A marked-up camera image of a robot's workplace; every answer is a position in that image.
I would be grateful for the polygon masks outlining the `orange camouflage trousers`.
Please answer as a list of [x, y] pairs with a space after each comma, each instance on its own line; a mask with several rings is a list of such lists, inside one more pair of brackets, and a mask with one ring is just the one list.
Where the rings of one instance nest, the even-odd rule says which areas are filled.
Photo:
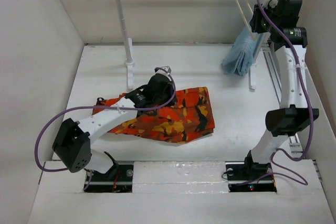
[[188, 143], [214, 132], [215, 121], [207, 87], [178, 90], [176, 98], [173, 106], [145, 111], [137, 118], [114, 127], [109, 133]]

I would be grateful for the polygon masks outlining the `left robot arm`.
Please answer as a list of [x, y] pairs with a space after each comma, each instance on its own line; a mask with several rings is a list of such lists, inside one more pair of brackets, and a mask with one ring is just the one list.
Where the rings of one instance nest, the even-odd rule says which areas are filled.
[[116, 126], [135, 119], [142, 111], [172, 104], [174, 91], [170, 75], [160, 69], [148, 84], [127, 93], [112, 105], [102, 106], [100, 112], [77, 122], [64, 120], [53, 143], [53, 151], [72, 173], [93, 170], [105, 180], [112, 180], [117, 175], [116, 161], [107, 152], [93, 150], [91, 144]]

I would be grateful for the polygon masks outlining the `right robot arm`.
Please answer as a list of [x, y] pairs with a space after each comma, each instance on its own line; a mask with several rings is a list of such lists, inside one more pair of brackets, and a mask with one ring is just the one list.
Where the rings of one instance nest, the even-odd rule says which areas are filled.
[[267, 112], [264, 135], [236, 172], [246, 180], [266, 174], [271, 155], [319, 116], [306, 89], [307, 31], [297, 26], [301, 5], [302, 0], [269, 0], [262, 7], [254, 7], [251, 29], [258, 34], [270, 33], [279, 66], [281, 99], [278, 109]]

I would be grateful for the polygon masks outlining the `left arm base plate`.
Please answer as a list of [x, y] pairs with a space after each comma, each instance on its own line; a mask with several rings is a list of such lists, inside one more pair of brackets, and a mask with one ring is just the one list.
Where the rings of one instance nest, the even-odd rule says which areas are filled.
[[84, 192], [86, 193], [131, 193], [133, 185], [134, 162], [120, 162], [119, 169], [113, 179], [107, 179], [103, 174], [93, 172], [90, 183], [90, 172], [87, 172]]

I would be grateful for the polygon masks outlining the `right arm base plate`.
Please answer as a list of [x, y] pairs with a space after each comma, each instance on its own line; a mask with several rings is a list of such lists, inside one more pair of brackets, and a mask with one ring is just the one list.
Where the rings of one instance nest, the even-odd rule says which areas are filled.
[[262, 178], [263, 175], [272, 172], [270, 163], [246, 168], [244, 162], [226, 162], [225, 167], [222, 178], [228, 182], [230, 193], [277, 191], [271, 175]]

